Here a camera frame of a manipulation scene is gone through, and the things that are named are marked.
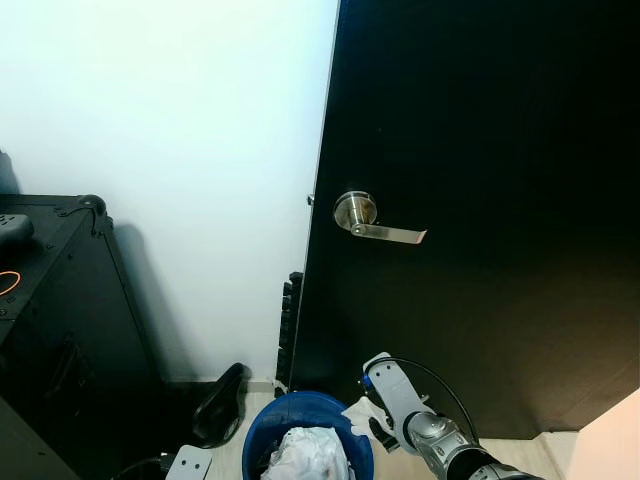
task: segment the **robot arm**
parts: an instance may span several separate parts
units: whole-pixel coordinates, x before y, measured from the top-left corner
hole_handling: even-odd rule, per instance
[[[422,456],[438,480],[542,480],[501,464],[453,420],[424,405],[398,364],[379,360],[386,357],[381,353],[364,364],[364,385],[375,388],[387,407],[400,446]]]

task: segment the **door lever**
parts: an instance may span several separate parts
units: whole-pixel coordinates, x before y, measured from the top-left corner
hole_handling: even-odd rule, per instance
[[[333,209],[333,218],[336,223],[356,237],[417,245],[422,242],[424,234],[427,233],[426,230],[416,232],[373,225],[377,215],[376,202],[367,192],[347,192],[338,198]]]

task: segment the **trash can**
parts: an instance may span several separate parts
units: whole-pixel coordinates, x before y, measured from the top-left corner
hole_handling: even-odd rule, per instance
[[[249,428],[242,451],[242,478],[257,480],[256,466],[274,441],[280,443],[293,427],[333,427],[340,437],[356,480],[373,480],[373,452],[366,436],[351,433],[351,422],[341,413],[347,407],[319,392],[283,395],[264,407]]]

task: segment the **door lock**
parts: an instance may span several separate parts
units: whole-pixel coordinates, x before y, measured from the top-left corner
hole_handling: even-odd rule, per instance
[[[424,234],[427,233],[426,230],[416,232],[373,225],[377,215],[376,202],[367,192],[347,192],[338,198],[333,209],[333,218],[336,223],[356,237],[417,245],[422,242]]]

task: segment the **black equipment case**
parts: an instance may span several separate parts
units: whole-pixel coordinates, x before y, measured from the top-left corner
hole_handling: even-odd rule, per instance
[[[2,214],[34,226],[0,247],[21,275],[0,296],[2,477],[108,479],[157,455],[161,382],[105,203],[0,195]]]

